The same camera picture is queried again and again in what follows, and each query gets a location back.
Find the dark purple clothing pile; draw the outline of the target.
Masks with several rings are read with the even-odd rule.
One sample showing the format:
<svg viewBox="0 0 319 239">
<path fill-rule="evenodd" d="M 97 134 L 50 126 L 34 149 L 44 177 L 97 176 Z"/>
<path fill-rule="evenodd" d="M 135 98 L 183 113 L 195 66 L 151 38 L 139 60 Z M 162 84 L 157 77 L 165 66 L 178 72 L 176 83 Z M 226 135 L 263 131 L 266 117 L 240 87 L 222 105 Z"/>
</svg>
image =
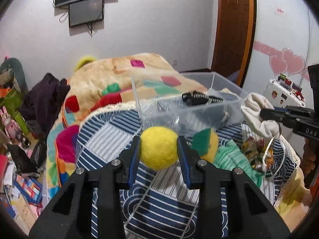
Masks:
<svg viewBox="0 0 319 239">
<path fill-rule="evenodd" d="M 58 80 L 47 73 L 24 96 L 20 113 L 35 137 L 48 135 L 69 91 L 70 85 L 66 79 Z"/>
</svg>

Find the green toy box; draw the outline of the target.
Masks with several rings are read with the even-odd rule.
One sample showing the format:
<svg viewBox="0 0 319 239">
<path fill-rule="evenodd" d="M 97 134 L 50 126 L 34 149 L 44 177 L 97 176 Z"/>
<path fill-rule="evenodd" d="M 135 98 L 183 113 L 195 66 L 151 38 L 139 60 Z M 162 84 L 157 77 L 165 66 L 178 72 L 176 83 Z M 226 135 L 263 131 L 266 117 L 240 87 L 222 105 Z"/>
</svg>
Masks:
<svg viewBox="0 0 319 239">
<path fill-rule="evenodd" d="M 1 88 L 1 107 L 5 106 L 8 114 L 19 125 L 20 129 L 27 135 L 29 133 L 28 126 L 20 113 L 22 105 L 22 95 L 15 88 Z"/>
</svg>

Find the brown wooden door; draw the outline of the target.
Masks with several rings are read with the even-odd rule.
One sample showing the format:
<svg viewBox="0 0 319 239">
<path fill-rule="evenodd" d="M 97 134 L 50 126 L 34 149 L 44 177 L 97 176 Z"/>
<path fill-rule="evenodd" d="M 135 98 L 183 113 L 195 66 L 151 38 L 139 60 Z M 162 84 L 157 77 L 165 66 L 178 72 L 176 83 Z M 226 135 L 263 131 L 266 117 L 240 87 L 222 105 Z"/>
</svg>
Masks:
<svg viewBox="0 0 319 239">
<path fill-rule="evenodd" d="M 242 87 L 255 38 L 256 0 L 218 0 L 211 70 Z"/>
</svg>

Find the colourful book on floor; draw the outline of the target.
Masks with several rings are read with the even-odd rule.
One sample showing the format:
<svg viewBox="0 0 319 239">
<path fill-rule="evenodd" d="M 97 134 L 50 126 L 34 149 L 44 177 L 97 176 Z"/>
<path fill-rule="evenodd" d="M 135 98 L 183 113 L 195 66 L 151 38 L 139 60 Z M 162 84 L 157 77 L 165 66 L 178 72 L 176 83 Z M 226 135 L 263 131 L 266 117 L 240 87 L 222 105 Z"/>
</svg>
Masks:
<svg viewBox="0 0 319 239">
<path fill-rule="evenodd" d="M 29 203 L 37 205 L 42 202 L 43 187 L 35 178 L 17 175 L 14 185 Z"/>
</svg>

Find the yellow plush toy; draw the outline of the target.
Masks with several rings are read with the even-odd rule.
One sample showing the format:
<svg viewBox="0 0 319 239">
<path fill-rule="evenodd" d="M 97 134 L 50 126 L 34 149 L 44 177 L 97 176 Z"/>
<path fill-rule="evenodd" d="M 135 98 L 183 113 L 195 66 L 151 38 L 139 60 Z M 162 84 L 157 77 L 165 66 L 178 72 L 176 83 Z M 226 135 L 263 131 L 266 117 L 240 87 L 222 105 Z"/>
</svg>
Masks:
<svg viewBox="0 0 319 239">
<path fill-rule="evenodd" d="M 97 59 L 93 56 L 83 56 L 79 59 L 79 61 L 77 62 L 74 72 L 78 71 L 80 68 L 82 68 L 83 66 L 85 66 L 86 64 L 95 62 Z"/>
</svg>

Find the floral fabric scrunchie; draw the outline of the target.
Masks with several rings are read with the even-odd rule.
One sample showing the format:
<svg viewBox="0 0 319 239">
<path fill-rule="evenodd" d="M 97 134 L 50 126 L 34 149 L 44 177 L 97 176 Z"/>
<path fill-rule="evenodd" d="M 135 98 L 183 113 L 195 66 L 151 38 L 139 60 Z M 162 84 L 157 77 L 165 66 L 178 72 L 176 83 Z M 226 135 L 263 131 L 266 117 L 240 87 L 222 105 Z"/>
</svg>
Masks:
<svg viewBox="0 0 319 239">
<path fill-rule="evenodd" d="M 243 142 L 241 151 L 248 159 L 250 166 L 259 173 L 266 173 L 274 164 L 273 149 L 268 148 L 264 139 L 249 136 Z"/>
</svg>

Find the blue white patterned tablecloth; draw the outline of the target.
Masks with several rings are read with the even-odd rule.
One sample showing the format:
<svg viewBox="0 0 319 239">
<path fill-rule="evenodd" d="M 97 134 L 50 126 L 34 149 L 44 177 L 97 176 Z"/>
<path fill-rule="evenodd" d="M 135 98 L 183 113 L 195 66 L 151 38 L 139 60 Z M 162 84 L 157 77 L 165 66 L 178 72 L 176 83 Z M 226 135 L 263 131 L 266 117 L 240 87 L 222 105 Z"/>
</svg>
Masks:
<svg viewBox="0 0 319 239">
<path fill-rule="evenodd" d="M 76 165 L 99 169 L 130 148 L 140 133 L 136 110 L 95 114 L 80 126 Z M 273 150 L 274 165 L 257 185 L 276 206 L 299 160 L 283 138 L 275 140 Z M 186 187 L 178 164 L 161 171 L 140 164 L 134 185 L 119 196 L 127 238 L 194 238 L 199 192 Z"/>
</svg>

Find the small dark wall panel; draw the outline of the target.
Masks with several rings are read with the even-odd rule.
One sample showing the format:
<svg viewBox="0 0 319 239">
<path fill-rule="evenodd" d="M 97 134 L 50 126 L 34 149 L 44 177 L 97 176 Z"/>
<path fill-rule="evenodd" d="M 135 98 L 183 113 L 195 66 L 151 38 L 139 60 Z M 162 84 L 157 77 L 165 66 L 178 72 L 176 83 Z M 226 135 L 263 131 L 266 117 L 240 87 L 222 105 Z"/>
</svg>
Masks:
<svg viewBox="0 0 319 239">
<path fill-rule="evenodd" d="M 104 0 L 83 0 L 69 4 L 69 27 L 102 21 Z"/>
</svg>

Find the yellow felt ball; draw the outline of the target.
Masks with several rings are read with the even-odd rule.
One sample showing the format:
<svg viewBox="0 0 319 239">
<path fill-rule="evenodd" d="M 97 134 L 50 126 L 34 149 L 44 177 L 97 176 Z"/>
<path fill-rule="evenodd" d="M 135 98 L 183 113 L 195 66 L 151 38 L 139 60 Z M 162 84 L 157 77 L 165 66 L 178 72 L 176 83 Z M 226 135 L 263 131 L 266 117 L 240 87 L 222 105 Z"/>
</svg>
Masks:
<svg viewBox="0 0 319 239">
<path fill-rule="evenodd" d="M 178 135 L 171 129 L 154 126 L 141 134 L 141 161 L 150 169 L 169 168 L 178 160 Z"/>
</svg>

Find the white sock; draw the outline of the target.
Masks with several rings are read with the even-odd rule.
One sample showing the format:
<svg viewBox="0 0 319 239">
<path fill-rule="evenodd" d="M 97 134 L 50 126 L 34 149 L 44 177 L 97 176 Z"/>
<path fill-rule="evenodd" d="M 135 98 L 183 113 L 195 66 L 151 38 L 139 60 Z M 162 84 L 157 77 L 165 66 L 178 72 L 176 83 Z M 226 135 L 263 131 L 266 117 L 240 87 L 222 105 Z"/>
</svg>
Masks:
<svg viewBox="0 0 319 239">
<path fill-rule="evenodd" d="M 260 116 L 261 110 L 274 107 L 269 100 L 258 93 L 249 93 L 241 104 L 241 111 L 251 130 L 261 138 L 270 140 L 279 138 L 281 134 L 280 126 L 275 120 L 263 120 Z"/>
</svg>

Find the pink bunny doll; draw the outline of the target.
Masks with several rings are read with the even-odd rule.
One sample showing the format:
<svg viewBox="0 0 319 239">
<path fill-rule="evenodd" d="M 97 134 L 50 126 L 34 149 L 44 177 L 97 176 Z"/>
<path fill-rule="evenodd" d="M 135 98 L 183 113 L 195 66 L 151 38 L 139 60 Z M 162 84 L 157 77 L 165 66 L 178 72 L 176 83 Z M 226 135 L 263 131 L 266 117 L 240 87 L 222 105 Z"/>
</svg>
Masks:
<svg viewBox="0 0 319 239">
<path fill-rule="evenodd" d="M 7 137 L 21 146 L 21 129 L 11 115 L 8 114 L 5 106 L 1 108 L 1 121 Z"/>
</svg>

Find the green yellow sponge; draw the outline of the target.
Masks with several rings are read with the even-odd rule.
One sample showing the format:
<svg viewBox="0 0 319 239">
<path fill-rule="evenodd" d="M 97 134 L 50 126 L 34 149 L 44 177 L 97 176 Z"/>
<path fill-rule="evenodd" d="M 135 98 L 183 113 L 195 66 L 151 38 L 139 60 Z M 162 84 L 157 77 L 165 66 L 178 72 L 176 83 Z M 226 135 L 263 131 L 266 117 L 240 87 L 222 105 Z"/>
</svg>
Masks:
<svg viewBox="0 0 319 239">
<path fill-rule="evenodd" d="M 192 137 L 191 149 L 196 150 L 201 159 L 213 163 L 219 146 L 219 137 L 211 129 L 205 129 Z"/>
</svg>

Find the colourful fleece blanket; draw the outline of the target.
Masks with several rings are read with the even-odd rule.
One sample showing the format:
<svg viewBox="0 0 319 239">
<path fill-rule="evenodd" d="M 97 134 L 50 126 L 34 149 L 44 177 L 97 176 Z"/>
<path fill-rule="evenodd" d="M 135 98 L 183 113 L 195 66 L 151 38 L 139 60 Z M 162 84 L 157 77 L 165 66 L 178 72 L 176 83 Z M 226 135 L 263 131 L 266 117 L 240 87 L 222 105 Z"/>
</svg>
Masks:
<svg viewBox="0 0 319 239">
<path fill-rule="evenodd" d="M 133 75 L 176 73 L 167 60 L 156 53 L 102 59 L 74 72 L 67 81 L 70 91 L 46 140 L 48 197 L 53 198 L 75 170 L 75 155 L 66 152 L 57 142 L 66 129 L 80 125 L 100 107 L 113 110 L 119 103 L 134 101 Z"/>
</svg>

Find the clear plastic storage box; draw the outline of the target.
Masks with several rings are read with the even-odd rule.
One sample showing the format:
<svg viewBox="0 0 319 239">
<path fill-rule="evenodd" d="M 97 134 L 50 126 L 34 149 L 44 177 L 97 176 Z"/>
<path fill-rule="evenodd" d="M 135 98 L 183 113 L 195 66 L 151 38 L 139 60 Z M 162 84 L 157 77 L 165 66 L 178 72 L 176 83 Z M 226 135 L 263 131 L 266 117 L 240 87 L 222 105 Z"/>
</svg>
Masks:
<svg viewBox="0 0 319 239">
<path fill-rule="evenodd" d="M 143 129 L 163 126 L 193 136 L 243 121 L 247 92 L 215 72 L 135 74 L 131 81 Z"/>
</svg>

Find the green knitted cloth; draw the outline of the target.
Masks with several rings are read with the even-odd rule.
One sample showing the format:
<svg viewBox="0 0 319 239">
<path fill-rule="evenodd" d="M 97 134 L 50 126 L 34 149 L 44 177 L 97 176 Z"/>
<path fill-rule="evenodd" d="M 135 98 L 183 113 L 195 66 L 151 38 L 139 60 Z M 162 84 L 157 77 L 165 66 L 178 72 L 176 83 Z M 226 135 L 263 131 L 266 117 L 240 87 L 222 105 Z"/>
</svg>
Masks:
<svg viewBox="0 0 319 239">
<path fill-rule="evenodd" d="M 257 187 L 260 187 L 262 184 L 264 175 L 251 167 L 247 157 L 241 152 L 238 145 L 232 139 L 222 141 L 217 149 L 213 164 L 217 168 L 229 171 L 234 168 L 241 168 Z"/>
</svg>

